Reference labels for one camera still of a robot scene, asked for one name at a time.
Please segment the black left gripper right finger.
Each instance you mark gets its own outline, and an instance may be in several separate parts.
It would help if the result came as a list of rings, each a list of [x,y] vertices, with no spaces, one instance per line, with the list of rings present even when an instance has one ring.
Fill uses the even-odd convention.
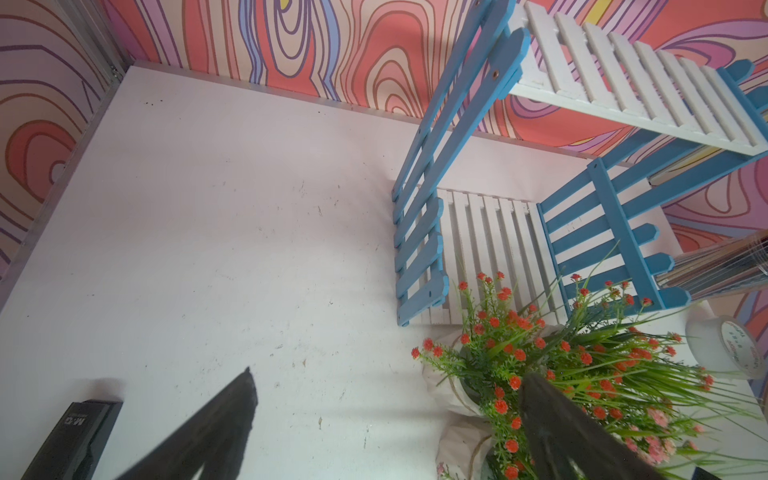
[[[523,377],[518,405],[539,479],[662,477],[544,377]]]

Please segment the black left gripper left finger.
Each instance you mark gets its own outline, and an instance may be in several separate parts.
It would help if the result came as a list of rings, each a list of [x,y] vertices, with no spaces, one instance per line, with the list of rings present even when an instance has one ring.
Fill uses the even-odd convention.
[[[237,478],[257,405],[254,378],[245,369],[121,477]]]

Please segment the pink flower potted plant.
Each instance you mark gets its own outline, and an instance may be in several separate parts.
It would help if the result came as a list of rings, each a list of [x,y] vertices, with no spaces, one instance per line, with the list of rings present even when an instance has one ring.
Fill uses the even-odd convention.
[[[597,412],[609,432],[646,463],[667,470],[671,461],[716,465],[727,457],[698,449],[691,439],[702,432],[687,420],[666,415],[624,418],[617,409]],[[443,433],[436,457],[439,479],[534,479],[533,457],[517,411],[492,411],[488,418],[466,417]]]

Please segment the red flower potted plant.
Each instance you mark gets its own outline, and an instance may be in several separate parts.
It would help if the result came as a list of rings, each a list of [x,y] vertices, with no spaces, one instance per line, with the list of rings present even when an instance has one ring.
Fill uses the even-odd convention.
[[[627,283],[610,282],[596,291],[576,277],[570,316],[561,325],[550,325],[538,304],[514,309],[512,292],[500,276],[480,274],[478,279],[479,299],[467,283],[459,286],[468,309],[457,345],[427,339],[412,356],[466,388],[483,418],[492,411],[520,414],[522,379],[536,373],[609,434],[598,408],[617,409],[635,421],[662,414],[696,423],[703,432],[682,410],[703,403],[713,378],[676,361],[679,334],[638,329],[651,301],[632,295]],[[691,438],[694,443],[701,433]]]

